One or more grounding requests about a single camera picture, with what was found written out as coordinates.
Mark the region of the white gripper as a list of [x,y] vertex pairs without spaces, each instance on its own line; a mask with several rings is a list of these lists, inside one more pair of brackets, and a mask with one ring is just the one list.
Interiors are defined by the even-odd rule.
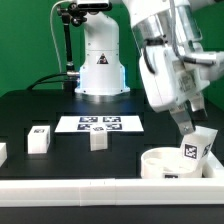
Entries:
[[190,101],[195,118],[206,118],[201,91],[224,75],[223,51],[193,52],[190,56],[211,62],[211,65],[182,63],[170,46],[147,46],[142,49],[139,59],[140,74],[150,106],[156,112],[169,110],[182,135],[195,131],[184,102]]

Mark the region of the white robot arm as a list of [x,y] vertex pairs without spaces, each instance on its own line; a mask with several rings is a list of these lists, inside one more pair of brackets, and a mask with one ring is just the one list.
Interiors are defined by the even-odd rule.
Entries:
[[[224,75],[224,52],[206,52],[192,16],[210,0],[122,0],[138,46],[139,69],[151,108],[168,111],[183,135],[195,131],[190,112],[202,111],[202,90]],[[76,91],[112,96],[124,89],[118,67],[118,26],[103,12],[111,0],[77,0],[87,20],[85,62]]]

